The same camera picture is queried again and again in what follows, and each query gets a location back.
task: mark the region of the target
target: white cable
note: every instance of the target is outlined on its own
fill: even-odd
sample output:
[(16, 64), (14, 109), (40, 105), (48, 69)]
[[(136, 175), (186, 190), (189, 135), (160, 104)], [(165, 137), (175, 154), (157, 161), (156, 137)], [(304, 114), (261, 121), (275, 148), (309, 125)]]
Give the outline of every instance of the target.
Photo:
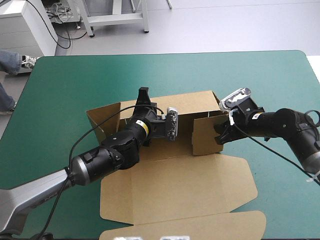
[(66, 7), (61, 2), (55, 2), (54, 4), (52, 4), (51, 9), (53, 11), (53, 14), (58, 16), (55, 17), (55, 21), (58, 24), (63, 24), (72, 17), (70, 7)]

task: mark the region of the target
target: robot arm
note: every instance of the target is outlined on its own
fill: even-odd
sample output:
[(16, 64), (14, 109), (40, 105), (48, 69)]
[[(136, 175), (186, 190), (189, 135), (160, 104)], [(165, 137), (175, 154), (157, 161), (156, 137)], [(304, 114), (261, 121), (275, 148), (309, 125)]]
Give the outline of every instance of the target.
[(178, 112), (167, 109), (166, 116), (157, 115), (157, 104), (141, 87), (128, 124), (121, 131), (107, 136), (101, 145), (79, 154), (65, 168), (13, 189), (0, 189), (0, 239), (20, 235), (28, 213), (73, 185), (85, 186), (117, 170), (128, 169), (139, 162), (139, 149), (148, 146), (152, 138), (174, 141), (178, 133)]
[(320, 135), (312, 118), (306, 113), (288, 108), (276, 112), (265, 112), (251, 99), (248, 88), (240, 88), (225, 97), (220, 103), (223, 111), (229, 112), (229, 120), (222, 125), (214, 126), (219, 144), (246, 138), (236, 127), (238, 126), (251, 137), (283, 138), (301, 163), (303, 169), (311, 174), (320, 170)]

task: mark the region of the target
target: table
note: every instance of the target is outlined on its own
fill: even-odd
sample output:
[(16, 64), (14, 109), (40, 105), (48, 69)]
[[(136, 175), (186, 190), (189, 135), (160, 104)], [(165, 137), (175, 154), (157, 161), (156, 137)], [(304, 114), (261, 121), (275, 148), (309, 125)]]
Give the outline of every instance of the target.
[[(73, 142), (90, 128), (86, 110), (137, 98), (213, 90), (222, 99), (247, 87), (266, 111), (320, 109), (320, 84), (301, 51), (42, 57), (0, 140), (0, 188), (12, 188), (67, 165)], [(96, 146), (94, 134), (74, 154)], [(268, 146), (296, 160), (282, 139)], [(320, 189), (290, 164), (250, 139), (228, 143), (223, 154), (248, 160), (258, 198), (236, 209), (267, 217), (265, 238), (320, 235)], [(98, 238), (125, 224), (99, 215), (100, 182), (75, 186), (61, 197), (49, 232), (56, 238)], [(28, 217), (23, 237), (38, 233), (53, 201)]]

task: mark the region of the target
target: sticker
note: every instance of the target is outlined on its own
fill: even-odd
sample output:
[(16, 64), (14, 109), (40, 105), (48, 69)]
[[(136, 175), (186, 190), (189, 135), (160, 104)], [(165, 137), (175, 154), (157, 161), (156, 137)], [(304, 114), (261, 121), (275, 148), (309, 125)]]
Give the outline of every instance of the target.
[(258, 119), (258, 117), (260, 116), (260, 114), (263, 114), (263, 112), (258, 112), (255, 115), (253, 115), (252, 120), (256, 120)]
[(143, 127), (143, 129), (145, 130), (145, 134), (148, 136), (148, 134), (149, 134), (148, 126), (141, 120), (137, 120), (135, 123), (140, 125), (141, 127)]

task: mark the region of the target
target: white cabinet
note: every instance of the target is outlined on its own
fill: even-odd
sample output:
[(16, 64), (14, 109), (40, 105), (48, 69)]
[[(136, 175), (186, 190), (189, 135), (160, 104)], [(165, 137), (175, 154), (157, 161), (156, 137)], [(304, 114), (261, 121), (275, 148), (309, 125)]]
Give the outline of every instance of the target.
[[(41, 0), (30, 0), (38, 9), (52, 36), (56, 32)], [(12, 0), (0, 7), (0, 49), (34, 57), (54, 56), (57, 44), (36, 10), (25, 0)]]

